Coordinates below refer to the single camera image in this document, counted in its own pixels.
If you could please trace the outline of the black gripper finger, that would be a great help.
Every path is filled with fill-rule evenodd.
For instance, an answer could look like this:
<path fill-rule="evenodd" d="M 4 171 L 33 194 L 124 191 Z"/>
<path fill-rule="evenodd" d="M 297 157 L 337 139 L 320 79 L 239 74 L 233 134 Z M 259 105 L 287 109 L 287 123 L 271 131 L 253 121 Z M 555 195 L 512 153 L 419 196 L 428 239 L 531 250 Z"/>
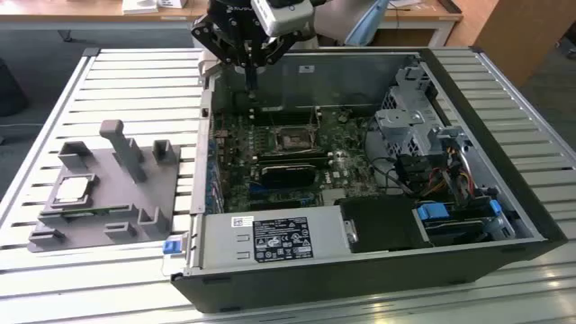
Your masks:
<path fill-rule="evenodd" d="M 251 90 L 251 58 L 245 48 L 245 41 L 233 43 L 227 40 L 208 15 L 196 20 L 191 33 L 224 64 L 233 65 L 244 71 L 245 90 Z"/>
<path fill-rule="evenodd" d="M 265 45 L 264 37 L 260 34 L 253 37 L 251 40 L 251 90 L 257 89 L 257 68 L 273 65 L 301 38 L 303 32 L 292 32 L 281 35 Z"/>

